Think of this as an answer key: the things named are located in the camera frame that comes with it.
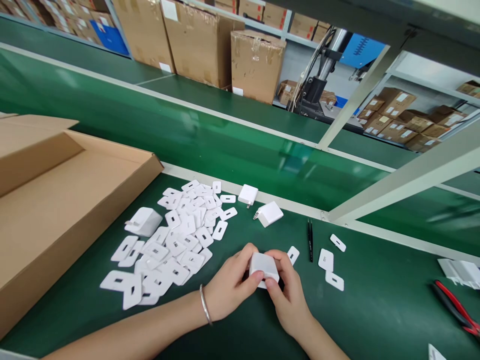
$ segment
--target red pliers handle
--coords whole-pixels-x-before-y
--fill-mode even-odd
[[[438,299],[462,325],[463,329],[480,338],[480,325],[477,324],[469,315],[460,301],[453,295],[439,280],[435,280],[431,285]]]

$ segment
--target finger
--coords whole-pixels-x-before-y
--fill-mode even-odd
[[[280,289],[279,284],[271,277],[265,280],[266,289],[276,308],[281,308],[288,303],[287,298]]]
[[[259,286],[260,282],[263,280],[265,274],[263,271],[258,270],[255,271],[252,275],[250,275],[244,282],[242,282],[238,288],[236,289],[238,294],[238,299],[240,302],[244,301],[250,295],[252,295],[257,287]]]

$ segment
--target silver bangle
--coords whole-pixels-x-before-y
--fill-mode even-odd
[[[205,312],[206,319],[210,326],[213,326],[214,324],[212,323],[212,320],[210,320],[210,314],[209,310],[207,309],[207,303],[205,302],[205,296],[204,296],[204,285],[200,284],[200,297],[201,297],[201,305],[203,306],[203,311]]]

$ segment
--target brown cardboard box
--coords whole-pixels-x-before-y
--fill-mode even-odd
[[[293,80],[284,80],[278,86],[277,95],[279,98],[280,104],[288,105],[289,101],[292,99],[292,95],[294,94],[295,87],[297,86],[297,82]]]
[[[333,91],[323,90],[321,92],[320,102],[324,102],[333,106],[337,102],[337,97]]]
[[[474,98],[480,98],[480,83],[474,80],[467,81],[464,84],[460,85],[457,91],[463,94],[471,95]]]
[[[264,8],[264,1],[257,0],[239,0],[240,5],[238,6],[238,15],[241,17],[246,14],[249,18],[255,19],[257,21],[262,21]]]
[[[109,7],[105,3],[105,0],[75,0],[75,2],[98,12],[109,13]]]
[[[391,118],[389,118],[388,116],[384,116],[375,111],[368,120],[361,120],[360,124],[363,126],[366,133],[371,135],[378,135],[391,122],[392,122]]]
[[[467,114],[456,111],[453,107],[442,105],[437,107],[428,117],[437,125],[451,127],[466,116]]]
[[[365,109],[368,110],[373,110],[373,111],[378,111],[382,105],[384,104],[385,101],[383,101],[381,98],[378,96],[374,96],[370,102],[365,106]]]
[[[285,25],[285,17],[287,17],[287,9],[273,5],[269,2],[265,4],[263,11],[263,23],[272,28],[283,30]]]
[[[138,62],[175,74],[162,8],[149,0],[113,0],[133,58]]]
[[[402,111],[397,119],[407,128],[419,133],[433,124],[426,113],[417,110]]]
[[[230,86],[230,32],[245,29],[245,23],[179,1],[161,5],[177,73],[221,89]]]
[[[396,119],[402,111],[407,110],[417,98],[394,87],[384,87],[378,97],[385,101],[378,112],[392,119]]]
[[[359,119],[368,120],[373,113],[373,110],[363,109],[356,117]]]
[[[432,138],[438,138],[439,136],[445,134],[446,132],[450,131],[449,127],[432,124],[426,130],[422,131],[421,133],[426,136],[430,136]]]
[[[299,36],[301,38],[312,40],[314,30],[317,27],[318,20],[311,17],[295,13],[293,21],[291,22],[290,34]]]
[[[77,122],[0,120],[0,339],[163,170]]]
[[[436,147],[441,142],[442,141],[440,139],[435,137],[417,134],[412,140],[407,142],[405,146],[412,151],[424,153],[431,148]]]
[[[405,144],[417,134],[417,132],[406,128],[402,122],[392,120],[377,136],[394,143]]]
[[[231,33],[231,86],[235,94],[272,104],[287,43],[253,30]]]

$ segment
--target white power adapter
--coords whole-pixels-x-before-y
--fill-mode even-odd
[[[254,204],[258,192],[259,190],[256,187],[244,184],[241,188],[240,195],[238,195],[238,201],[247,204],[246,208],[249,209],[250,205]]]
[[[284,213],[280,210],[275,201],[260,206],[253,217],[253,220],[259,219],[264,228],[280,219]]]

